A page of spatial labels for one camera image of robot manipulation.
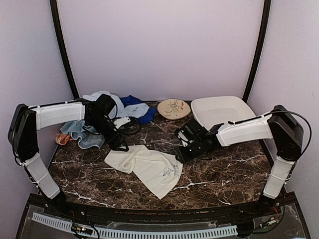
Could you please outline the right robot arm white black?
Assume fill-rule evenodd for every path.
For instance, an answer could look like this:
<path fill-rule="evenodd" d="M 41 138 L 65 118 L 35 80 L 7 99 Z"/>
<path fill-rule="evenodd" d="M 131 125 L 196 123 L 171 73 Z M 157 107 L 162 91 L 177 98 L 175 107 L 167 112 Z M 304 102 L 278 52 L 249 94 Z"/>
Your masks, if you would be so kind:
<path fill-rule="evenodd" d="M 254 140 L 272 140 L 277 151 L 276 159 L 264 187 L 263 198 L 254 206 L 257 215 L 265 216 L 273 209 L 272 199 L 278 197 L 303 154 L 304 130 L 296 117 L 297 113 L 276 105 L 266 114 L 240 121 L 221 122 L 210 129 L 191 119 L 174 132 L 182 142 L 176 158 L 186 163 L 221 147 Z"/>

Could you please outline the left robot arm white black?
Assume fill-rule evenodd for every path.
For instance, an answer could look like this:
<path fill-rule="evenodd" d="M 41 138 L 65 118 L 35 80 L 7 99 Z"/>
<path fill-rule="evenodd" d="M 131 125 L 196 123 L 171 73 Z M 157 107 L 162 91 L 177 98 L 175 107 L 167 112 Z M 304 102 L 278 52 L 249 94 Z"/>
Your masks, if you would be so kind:
<path fill-rule="evenodd" d="M 53 200 L 50 207 L 59 217 L 66 217 L 70 213 L 70 205 L 59 198 L 64 194 L 40 157 L 37 132 L 52 125 L 84 120 L 86 126 L 92 126 L 104 137 L 112 150 L 128 151 L 120 128 L 130 123 L 131 119 L 110 118 L 109 113 L 115 106 L 110 96 L 101 95 L 94 102 L 75 99 L 41 106 L 19 104 L 16 107 L 8 131 L 15 160 L 25 168 L 40 191 Z"/>

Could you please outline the cream white towel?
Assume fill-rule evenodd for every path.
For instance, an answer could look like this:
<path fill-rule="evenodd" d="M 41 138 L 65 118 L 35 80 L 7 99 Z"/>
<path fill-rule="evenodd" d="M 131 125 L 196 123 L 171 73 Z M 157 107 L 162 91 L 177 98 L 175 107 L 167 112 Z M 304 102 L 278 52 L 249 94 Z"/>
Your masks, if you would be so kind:
<path fill-rule="evenodd" d="M 134 173 L 158 199 L 165 197 L 178 183 L 183 164 L 172 154 L 132 145 L 129 150 L 111 150 L 105 163 L 114 169 Z"/>

